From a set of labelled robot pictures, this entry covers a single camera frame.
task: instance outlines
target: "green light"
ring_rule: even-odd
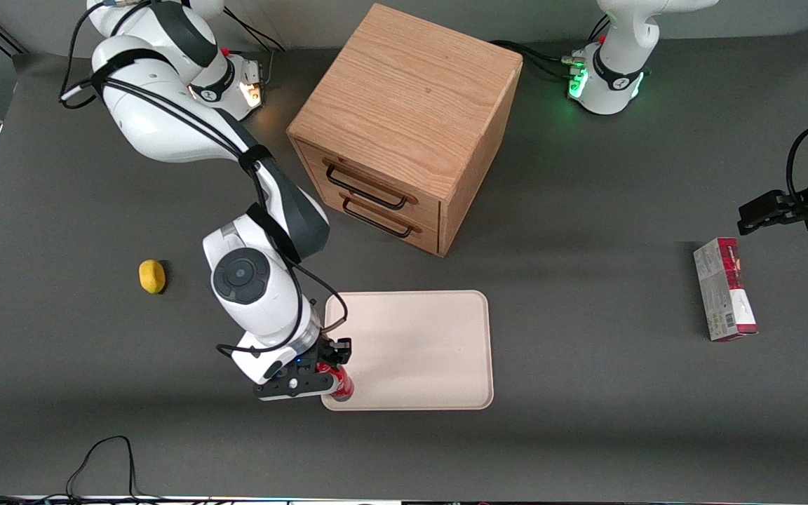
[[[573,82],[570,83],[570,95],[573,98],[580,97],[586,82],[588,82],[588,71],[583,68],[577,76],[573,77]]]
[[[644,72],[641,72],[641,75],[638,76],[638,83],[635,84],[635,90],[633,90],[633,92],[631,92],[631,97],[632,98],[635,98],[635,96],[638,96],[638,89],[641,87],[641,81],[642,80],[644,80]]]

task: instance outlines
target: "light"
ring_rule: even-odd
[[[573,98],[580,97],[586,82],[588,82],[588,71],[583,68],[576,76],[573,77],[572,82],[570,83],[570,95]]]
[[[251,109],[260,105],[260,85],[259,84],[246,84],[238,83],[238,89],[241,90],[241,95],[245,97],[245,102]]]
[[[644,80],[644,72],[641,72],[641,75],[638,76],[638,83],[635,84],[635,90],[633,90],[633,92],[631,92],[631,97],[632,98],[635,98],[635,96],[638,96],[638,89],[640,89],[640,87],[641,87],[641,81],[642,80]]]

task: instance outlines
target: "wooden cabinet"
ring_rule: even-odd
[[[328,207],[445,256],[522,67],[519,54],[375,4],[288,135]]]

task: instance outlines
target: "black metal handle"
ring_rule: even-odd
[[[398,238],[407,238],[408,236],[410,236],[410,232],[413,231],[413,227],[408,226],[407,229],[404,230],[403,232],[396,232],[392,230],[390,227],[386,227],[385,224],[377,223],[376,221],[370,220],[370,218],[366,217],[366,215],[357,214],[355,211],[350,210],[350,208],[347,207],[347,204],[349,204],[350,202],[351,199],[346,198],[345,201],[342,202],[342,208],[343,210],[345,210],[345,213],[347,215],[350,215],[350,217],[355,218],[355,220],[363,221],[366,224],[372,224],[374,227],[381,229],[385,233],[388,233],[391,236],[397,236]]]
[[[375,197],[362,189],[357,189],[347,182],[339,181],[332,176],[332,173],[336,170],[336,166],[333,163],[327,163],[327,165],[328,168],[326,169],[326,178],[329,179],[334,185],[339,186],[339,188],[345,188],[347,191],[350,191],[359,197],[366,198],[369,201],[372,201],[372,203],[388,208],[388,210],[401,210],[401,208],[404,207],[404,204],[407,203],[407,197],[401,197],[401,201],[398,203],[391,203],[390,201],[385,201],[382,198]]]

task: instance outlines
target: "gray tabletop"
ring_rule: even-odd
[[[333,57],[277,55],[246,121],[307,191],[285,127]],[[241,332],[200,245],[253,201],[250,182],[229,162],[140,156],[100,103],[65,111],[64,63],[18,60],[0,137],[0,493],[57,492],[122,433],[161,494],[808,502],[808,235],[741,239],[761,333],[737,342],[708,341],[690,256],[781,187],[808,127],[808,32],[665,41],[608,118],[527,69],[444,260],[330,213],[306,265],[339,290],[487,295],[496,394],[480,412],[255,400],[214,351]],[[149,257],[173,263],[165,295],[139,288]],[[106,447],[78,490],[124,492],[125,472]]]

